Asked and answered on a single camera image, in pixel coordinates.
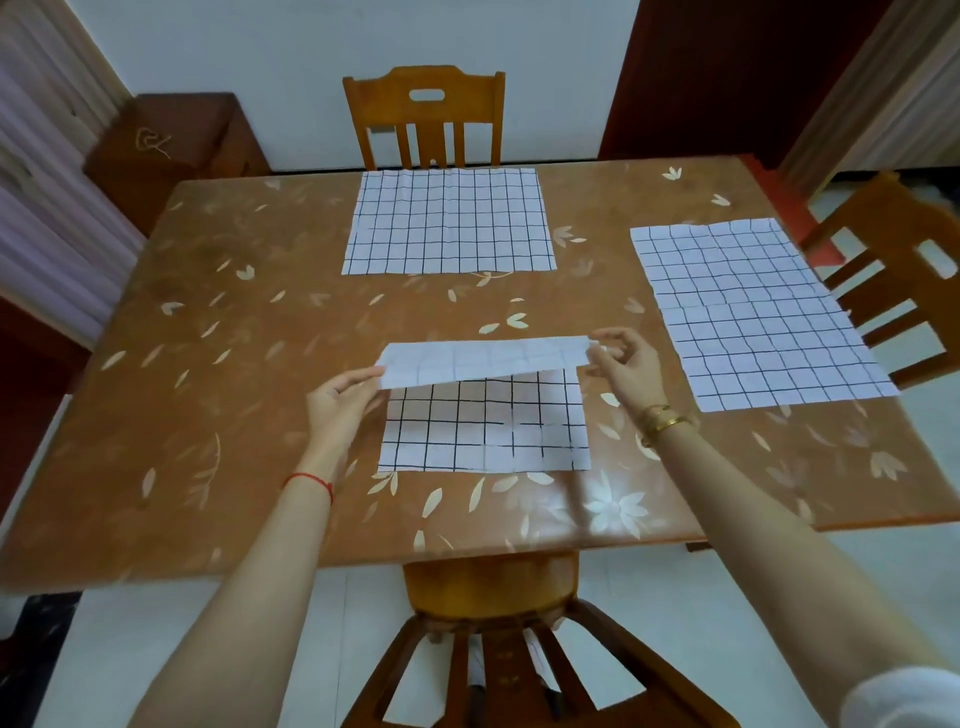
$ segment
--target hand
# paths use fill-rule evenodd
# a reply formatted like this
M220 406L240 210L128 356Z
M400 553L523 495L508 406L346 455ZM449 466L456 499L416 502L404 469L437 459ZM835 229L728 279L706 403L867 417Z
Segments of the hand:
M364 415L388 393L380 392L383 367L343 372L306 396L310 440L298 471L336 480Z
M628 414L636 418L647 407L667 404L657 350L632 328L599 328L590 338L612 340L604 349L593 344L587 349L590 373L604 376Z

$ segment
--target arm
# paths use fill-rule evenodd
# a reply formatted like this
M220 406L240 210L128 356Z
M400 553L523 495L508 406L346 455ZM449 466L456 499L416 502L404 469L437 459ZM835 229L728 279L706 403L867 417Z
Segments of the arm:
M295 473L333 482L381 367L334 377L307 397L311 438ZM330 495L295 477L250 551L148 688L130 726L276 725L326 532Z
M666 403L657 352L628 328L592 334L605 376L641 430ZM840 549L752 483L692 426L669 426L654 447L733 580L762 619L806 696L834 726L843 699L895 667L947 661Z

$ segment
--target left hand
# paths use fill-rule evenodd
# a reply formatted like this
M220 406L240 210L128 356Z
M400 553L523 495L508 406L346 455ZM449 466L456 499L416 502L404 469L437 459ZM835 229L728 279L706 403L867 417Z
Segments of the left hand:
M363 416L388 395L379 390L379 378L385 371L383 367L368 367L343 372L306 396L310 440L299 470L336 478Z

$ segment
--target tiled floor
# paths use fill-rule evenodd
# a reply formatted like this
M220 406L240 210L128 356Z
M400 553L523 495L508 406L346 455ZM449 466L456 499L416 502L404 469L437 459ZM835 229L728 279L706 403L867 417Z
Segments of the tiled floor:
M813 206L839 204L838 195ZM838 240L849 253L852 243ZM931 346L921 332L884 345L889 369ZM960 452L960 376L909 390L903 402L954 484ZM960 664L960 526L887 529L832 537ZM682 546L592 551L581 557L581 598L592 601L712 695L745 728L822 726L782 657L716 554ZM125 725L140 696L216 588L210 581L87 591L36 725ZM283 726L336 726L411 614L399 567L317 574ZM633 678L576 624L559 638L599 705L633 694ZM431 725L440 716L449 644L423 643L387 718Z

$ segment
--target chair handle hole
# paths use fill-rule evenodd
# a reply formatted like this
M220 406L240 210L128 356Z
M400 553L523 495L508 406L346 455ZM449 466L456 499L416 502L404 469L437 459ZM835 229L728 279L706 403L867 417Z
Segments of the chair handle hole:
M442 101L446 94L442 88L412 88L411 101Z
M933 240L925 240L916 248L916 254L937 276L946 280L957 275L957 262Z

